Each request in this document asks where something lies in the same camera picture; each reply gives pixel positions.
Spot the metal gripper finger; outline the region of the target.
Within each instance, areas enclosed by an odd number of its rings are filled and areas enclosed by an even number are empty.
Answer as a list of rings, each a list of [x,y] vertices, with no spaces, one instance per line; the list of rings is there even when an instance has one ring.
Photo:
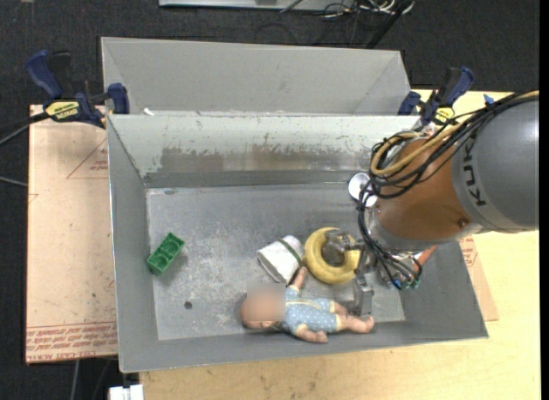
[[[353,313],[364,317],[372,312],[374,288],[368,283],[365,276],[356,276],[353,282]]]
[[[328,230],[324,235],[322,257],[330,266],[355,266],[356,242],[348,232]]]

